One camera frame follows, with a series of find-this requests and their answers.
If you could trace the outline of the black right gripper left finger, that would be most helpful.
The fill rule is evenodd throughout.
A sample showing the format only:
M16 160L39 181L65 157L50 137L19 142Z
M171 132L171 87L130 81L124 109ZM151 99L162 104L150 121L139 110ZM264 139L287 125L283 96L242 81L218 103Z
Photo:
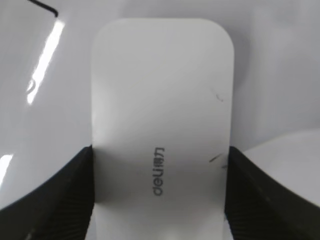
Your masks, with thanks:
M94 157L87 146L41 186L1 209L0 238L83 240L94 203Z

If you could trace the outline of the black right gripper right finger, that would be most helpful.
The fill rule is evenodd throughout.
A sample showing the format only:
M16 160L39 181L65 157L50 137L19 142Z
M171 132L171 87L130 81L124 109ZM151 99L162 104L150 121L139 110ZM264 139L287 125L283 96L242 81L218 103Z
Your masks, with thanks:
M320 208L229 148L224 213L235 240L318 240Z

